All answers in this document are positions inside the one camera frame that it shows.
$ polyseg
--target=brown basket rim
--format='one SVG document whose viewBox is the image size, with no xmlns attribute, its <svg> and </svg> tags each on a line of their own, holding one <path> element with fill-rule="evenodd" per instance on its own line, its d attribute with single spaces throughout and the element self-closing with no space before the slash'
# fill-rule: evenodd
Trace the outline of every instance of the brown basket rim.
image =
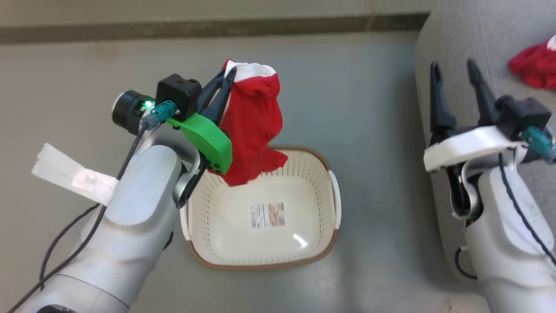
<svg viewBox="0 0 556 313">
<path fill-rule="evenodd" d="M 324 156 L 322 154 L 320 154 L 319 152 L 317 152 L 316 150 L 313 150 L 311 148 L 308 148 L 308 147 L 305 147 L 305 146 L 298 146 L 298 145 L 271 145 L 269 147 L 271 149 L 275 149 L 275 150 L 299 150 L 299 151 L 308 152 L 308 153 L 316 156 L 319 159 L 319 161 L 322 162 L 326 171 L 331 170 L 330 165 L 328 164 L 328 161 L 326 161 Z M 327 256 L 330 253 L 330 251 L 332 251 L 334 246 L 336 245 L 336 242 L 338 240 L 338 234 L 339 234 L 339 229 L 335 229 L 334 232 L 332 233 L 332 238 L 330 239 L 330 242 L 328 243 L 328 246 L 326 246 L 326 248 L 321 253 L 319 253 L 318 255 L 316 255 L 314 257 L 304 258 L 302 260 L 296 260 L 296 261 L 290 261 L 290 262 L 264 264 L 264 265 L 216 265 L 216 264 L 210 263 L 210 262 L 206 261 L 205 259 L 203 259 L 199 255 L 197 250 L 195 250 L 195 245 L 193 244 L 193 240 L 188 240 L 187 241 L 187 249 L 189 250 L 189 252 L 193 256 L 193 258 L 197 262 L 199 262 L 201 265 L 203 265 L 206 268 L 210 268 L 211 270 L 236 271 L 236 272 L 238 272 L 238 271 L 245 271 L 245 272 L 249 272 L 249 271 L 267 271 L 267 270 L 274 270 L 274 269 L 277 269 L 277 268 L 307 265 L 307 264 L 311 264 L 311 263 L 314 263 L 316 261 L 321 260 L 322 258 Z"/>
</svg>

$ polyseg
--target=plastic basket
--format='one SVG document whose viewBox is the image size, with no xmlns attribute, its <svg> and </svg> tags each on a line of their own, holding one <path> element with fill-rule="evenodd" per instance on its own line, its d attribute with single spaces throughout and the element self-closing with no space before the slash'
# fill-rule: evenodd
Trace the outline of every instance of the plastic basket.
<svg viewBox="0 0 556 313">
<path fill-rule="evenodd" d="M 206 172 L 180 220 L 194 258 L 214 270 L 253 271 L 312 263 L 336 243 L 341 221 L 338 183 L 326 160 L 301 147 L 283 168 L 229 187 Z"/>
</svg>

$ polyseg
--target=red cloth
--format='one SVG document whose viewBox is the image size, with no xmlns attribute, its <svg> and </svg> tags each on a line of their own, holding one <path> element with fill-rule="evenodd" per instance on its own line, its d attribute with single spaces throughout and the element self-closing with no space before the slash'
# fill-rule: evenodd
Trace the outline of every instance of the red cloth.
<svg viewBox="0 0 556 313">
<path fill-rule="evenodd" d="M 229 106 L 220 124 L 232 142 L 232 165 L 222 175 L 230 186 L 246 184 L 262 172 L 283 167 L 287 161 L 285 154 L 268 148 L 269 141 L 282 129 L 278 75 L 271 67 L 251 64 L 242 68 L 242 65 L 246 63 L 237 64 Z M 249 77 L 253 66 L 260 66 L 256 67 L 259 70 L 271 69 L 274 74 Z"/>
<path fill-rule="evenodd" d="M 529 86 L 556 89 L 556 36 L 542 45 L 525 49 L 508 66 Z"/>
</svg>

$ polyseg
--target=gray fabric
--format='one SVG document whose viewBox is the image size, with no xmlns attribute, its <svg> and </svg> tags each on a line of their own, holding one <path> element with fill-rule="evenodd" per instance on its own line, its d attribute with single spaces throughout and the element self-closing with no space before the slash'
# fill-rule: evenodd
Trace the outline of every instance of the gray fabric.
<svg viewBox="0 0 556 313">
<path fill-rule="evenodd" d="M 535 97 L 556 112 L 556 92 L 535 90 L 512 76 L 507 62 L 528 46 L 556 35 L 554 0 L 445 0 L 426 22 L 415 49 L 415 76 L 425 137 L 429 131 L 429 67 L 438 61 L 444 74 L 444 91 L 458 125 L 476 125 L 479 111 L 469 84 L 466 60 L 474 58 L 495 96 L 511 94 L 517 99 Z M 556 129 L 556 119 L 550 121 Z M 522 165 L 524 178 L 556 233 L 556 166 L 542 162 Z M 432 176 L 436 210 L 444 252 L 454 266 L 454 252 L 465 244 L 462 224 L 451 216 L 445 173 Z M 470 268 L 462 253 L 464 265 Z"/>
</svg>

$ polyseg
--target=floor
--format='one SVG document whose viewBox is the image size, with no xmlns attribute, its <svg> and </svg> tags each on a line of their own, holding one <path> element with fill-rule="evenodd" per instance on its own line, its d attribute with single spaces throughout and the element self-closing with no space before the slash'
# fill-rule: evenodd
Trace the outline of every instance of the floor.
<svg viewBox="0 0 556 313">
<path fill-rule="evenodd" d="M 142 312 L 487 313 L 449 270 L 424 149 L 412 49 L 417 33 L 0 47 L 0 311 L 36 283 L 54 236 L 90 202 L 31 174 L 51 143 L 115 175 L 133 137 L 111 121 L 121 92 L 154 95 L 171 73 L 202 83 L 227 58 L 273 66 L 284 128 L 276 143 L 328 159 L 342 192 L 339 241 L 312 265 L 269 272 L 200 266 L 177 237 L 131 309 Z M 65 258 L 68 233 L 51 264 Z M 176 225 L 176 233 L 181 233 Z"/>
</svg>

